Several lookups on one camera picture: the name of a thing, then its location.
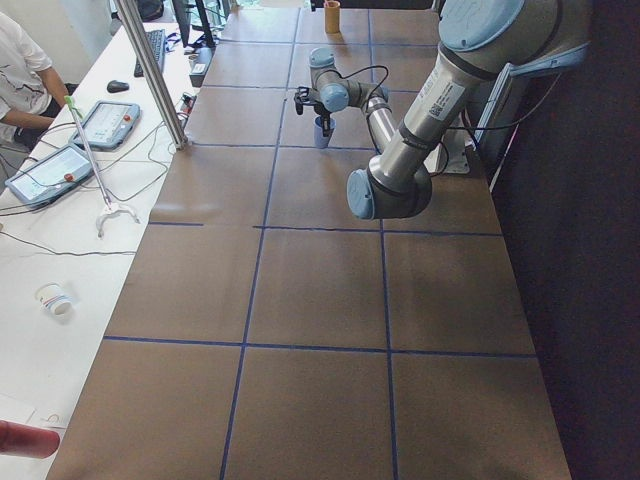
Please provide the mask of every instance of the computer mouse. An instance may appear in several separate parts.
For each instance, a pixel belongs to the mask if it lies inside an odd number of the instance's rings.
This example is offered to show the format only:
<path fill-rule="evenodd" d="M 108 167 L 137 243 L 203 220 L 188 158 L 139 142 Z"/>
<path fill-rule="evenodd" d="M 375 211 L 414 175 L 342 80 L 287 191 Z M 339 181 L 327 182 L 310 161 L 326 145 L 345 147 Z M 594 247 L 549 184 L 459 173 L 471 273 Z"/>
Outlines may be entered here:
<path fill-rule="evenodd" d="M 107 84 L 107 92 L 109 93 L 124 92 L 125 90 L 129 90 L 129 84 L 127 82 L 121 82 L 119 80 L 111 80 Z"/>

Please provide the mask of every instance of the aluminum frame post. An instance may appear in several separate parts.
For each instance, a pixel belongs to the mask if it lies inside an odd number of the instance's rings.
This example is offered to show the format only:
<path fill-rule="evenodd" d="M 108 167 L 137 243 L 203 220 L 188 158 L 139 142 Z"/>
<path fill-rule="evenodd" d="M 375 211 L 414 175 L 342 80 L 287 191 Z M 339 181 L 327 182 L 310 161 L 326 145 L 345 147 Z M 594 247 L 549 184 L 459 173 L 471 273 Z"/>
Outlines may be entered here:
<path fill-rule="evenodd" d="M 142 18 L 140 18 L 140 12 L 138 12 L 138 6 L 134 0 L 115 0 L 115 2 L 118 8 L 118 17 L 122 21 L 133 50 L 140 60 L 144 77 L 160 110 L 164 124 L 171 134 L 176 149 L 181 150 L 187 143 L 187 136 L 171 101 L 167 84 L 162 78 L 162 72 L 147 41 L 147 34 L 142 24 Z"/>

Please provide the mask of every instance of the black wall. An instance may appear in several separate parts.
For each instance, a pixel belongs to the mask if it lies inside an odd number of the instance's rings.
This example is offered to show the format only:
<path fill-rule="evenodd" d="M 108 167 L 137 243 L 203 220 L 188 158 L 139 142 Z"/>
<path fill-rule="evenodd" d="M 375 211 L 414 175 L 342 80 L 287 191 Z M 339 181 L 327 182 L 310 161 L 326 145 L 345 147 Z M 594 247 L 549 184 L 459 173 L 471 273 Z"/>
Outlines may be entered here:
<path fill-rule="evenodd" d="M 640 479 L 639 31 L 638 2 L 594 2 L 494 189 L 574 480 Z"/>

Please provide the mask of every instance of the red cylinder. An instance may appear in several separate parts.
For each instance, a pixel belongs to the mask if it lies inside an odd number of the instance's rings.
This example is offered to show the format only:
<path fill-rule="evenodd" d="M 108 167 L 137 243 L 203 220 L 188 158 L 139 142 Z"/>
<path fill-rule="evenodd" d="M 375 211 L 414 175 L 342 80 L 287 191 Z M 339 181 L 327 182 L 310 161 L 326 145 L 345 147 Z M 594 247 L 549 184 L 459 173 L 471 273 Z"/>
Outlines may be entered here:
<path fill-rule="evenodd" d="M 47 458 L 59 446 L 60 435 L 57 432 L 0 420 L 1 454 Z"/>

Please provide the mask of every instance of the white cup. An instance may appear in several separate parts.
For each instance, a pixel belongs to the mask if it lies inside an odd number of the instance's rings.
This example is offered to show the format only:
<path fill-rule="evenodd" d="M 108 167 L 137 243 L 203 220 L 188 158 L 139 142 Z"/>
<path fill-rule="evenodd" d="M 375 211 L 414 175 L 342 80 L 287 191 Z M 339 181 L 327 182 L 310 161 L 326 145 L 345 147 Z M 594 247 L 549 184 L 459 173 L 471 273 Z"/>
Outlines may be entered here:
<path fill-rule="evenodd" d="M 331 140 L 331 136 L 333 135 L 333 131 L 336 129 L 336 121 L 335 119 L 330 119 L 329 121 L 329 135 L 323 136 L 322 132 L 322 118 L 316 117 L 313 122 L 313 141 L 315 143 L 316 148 L 327 148 L 329 146 L 329 140 Z"/>
<path fill-rule="evenodd" d="M 71 299 L 57 283 L 47 283 L 36 290 L 36 299 L 54 315 L 62 315 L 71 308 Z"/>

